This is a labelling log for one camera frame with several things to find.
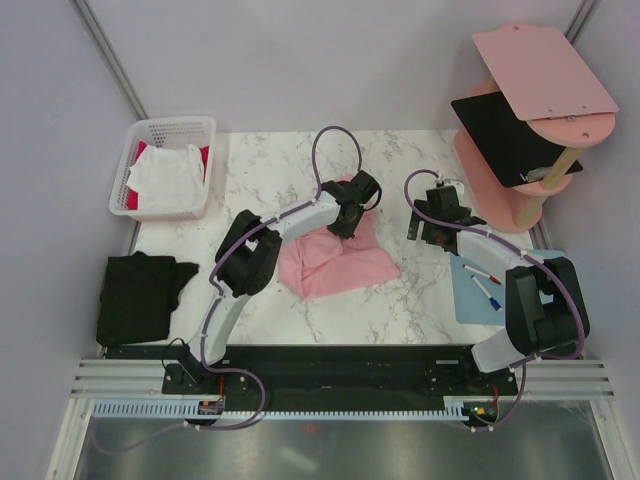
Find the pink t shirt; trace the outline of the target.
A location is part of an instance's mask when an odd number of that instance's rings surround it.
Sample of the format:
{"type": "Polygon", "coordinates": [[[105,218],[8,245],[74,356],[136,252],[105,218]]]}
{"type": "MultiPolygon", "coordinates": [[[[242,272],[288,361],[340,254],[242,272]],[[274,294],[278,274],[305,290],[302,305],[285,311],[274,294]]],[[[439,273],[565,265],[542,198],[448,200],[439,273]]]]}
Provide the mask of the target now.
{"type": "Polygon", "coordinates": [[[280,220],[279,279],[304,299],[318,299],[381,284],[400,276],[374,233],[376,214],[364,213],[353,238],[341,239],[321,222],[336,220],[338,204],[324,192],[311,206],[280,220]]]}

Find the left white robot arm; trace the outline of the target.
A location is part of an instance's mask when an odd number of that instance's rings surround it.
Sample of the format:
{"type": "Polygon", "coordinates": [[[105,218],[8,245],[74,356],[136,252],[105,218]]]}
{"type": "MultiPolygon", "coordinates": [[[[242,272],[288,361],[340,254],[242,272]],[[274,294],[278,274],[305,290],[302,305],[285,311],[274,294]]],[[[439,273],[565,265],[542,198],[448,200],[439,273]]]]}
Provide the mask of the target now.
{"type": "Polygon", "coordinates": [[[360,171],[349,181],[328,181],[318,194],[264,219],[244,210],[224,237],[209,276],[214,294],[198,333],[183,347],[177,364],[165,368],[165,394],[208,393],[219,378],[237,374],[261,380],[253,373],[220,365],[232,330],[248,301],[271,282],[281,250],[289,242],[324,227],[340,239],[354,236],[356,227],[382,196],[379,183],[360,171]]]}

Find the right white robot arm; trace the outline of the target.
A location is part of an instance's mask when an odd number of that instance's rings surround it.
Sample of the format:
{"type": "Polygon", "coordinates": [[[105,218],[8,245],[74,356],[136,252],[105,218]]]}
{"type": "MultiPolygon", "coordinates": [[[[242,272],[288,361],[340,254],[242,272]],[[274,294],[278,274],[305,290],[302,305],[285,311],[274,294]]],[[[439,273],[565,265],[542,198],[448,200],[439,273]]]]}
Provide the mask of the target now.
{"type": "Polygon", "coordinates": [[[504,289],[499,307],[504,327],[470,349],[469,362],[458,368],[467,392],[483,392],[494,372],[526,364],[536,357],[573,360],[584,350],[590,333],[585,302],[573,263],[564,256],[544,258],[517,247],[494,233],[471,210],[459,204],[451,185],[439,184],[425,200],[404,195],[412,210],[408,238],[428,244],[496,274],[504,289]]]}

